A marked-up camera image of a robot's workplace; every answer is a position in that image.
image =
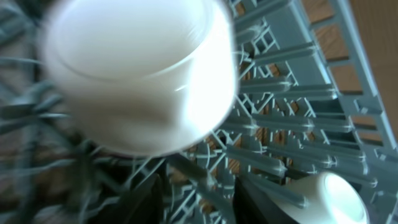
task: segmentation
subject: upside-down cup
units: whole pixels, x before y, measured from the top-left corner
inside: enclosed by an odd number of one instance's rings
[[[238,88],[219,0],[69,0],[43,25],[44,70],[79,127],[110,151],[163,156],[204,138]]]
[[[342,177],[322,172],[286,185],[289,190],[304,195],[306,208],[272,199],[280,209],[298,223],[305,224],[367,224],[366,206],[355,189]]]

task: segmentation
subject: wire rack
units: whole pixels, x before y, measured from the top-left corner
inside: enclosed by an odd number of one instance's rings
[[[143,159],[107,154],[74,128],[40,73],[38,20],[21,1],[3,2],[0,223],[90,222],[154,172],[165,185],[165,223],[234,223],[237,174],[304,207],[303,195],[281,185],[323,170],[353,185],[374,223],[397,223],[397,144],[348,1],[329,0],[334,14],[312,24],[299,0],[226,2],[241,82],[231,115],[191,149]],[[335,25],[348,56],[326,59],[315,32]],[[338,89],[331,71],[348,65],[361,91]],[[356,122],[364,117],[373,124]]]

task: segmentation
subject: mug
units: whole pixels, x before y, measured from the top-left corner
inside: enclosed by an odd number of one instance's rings
[[[164,156],[203,139],[238,89],[233,23],[219,0],[69,0],[42,31],[44,71],[92,140]]]
[[[332,172],[311,175],[284,187],[308,200],[306,208],[272,198],[280,209],[299,223],[305,224],[366,224],[369,215],[355,189]]]

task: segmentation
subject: white ceramic mug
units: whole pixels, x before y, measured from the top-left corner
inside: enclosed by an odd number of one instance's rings
[[[368,211],[355,189],[340,176],[331,172],[295,180],[285,186],[308,199],[307,208],[272,200],[286,214],[303,224],[366,224]]]
[[[233,106],[233,28],[219,0],[64,0],[42,39],[44,70],[78,125],[113,152],[185,149]]]

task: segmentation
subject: gray dish rack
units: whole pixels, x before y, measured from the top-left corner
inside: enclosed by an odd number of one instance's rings
[[[54,215],[62,219],[64,210],[66,217],[86,223],[160,168],[170,177],[165,223],[233,223],[230,201],[236,174],[302,207],[304,197],[280,185],[323,170],[336,172],[354,186],[374,223],[398,223],[397,143],[349,2],[329,0],[334,15],[313,24],[299,0],[226,3],[234,16],[241,79],[230,117],[203,142],[178,155],[131,159],[102,153],[89,139],[65,132],[61,123],[73,123],[71,117],[53,110],[62,107],[62,97],[38,71],[37,21],[26,16],[18,1],[3,2],[0,47],[14,42],[22,47],[19,55],[0,54],[0,67],[20,72],[0,80],[0,139],[18,133],[21,144],[17,154],[0,159],[0,175],[14,176],[12,190],[19,196],[7,206],[0,200],[0,223],[13,217],[24,222]],[[349,56],[327,60],[315,30],[334,24]],[[362,91],[339,91],[331,69],[346,65],[354,67]],[[358,124],[354,117],[370,117],[374,125]],[[381,138],[366,139],[363,134]],[[1,140],[0,148],[6,145]],[[62,156],[36,159],[48,142],[56,147],[47,150]],[[37,203],[35,176],[60,167],[75,171],[68,196]],[[129,172],[116,178],[112,169]]]

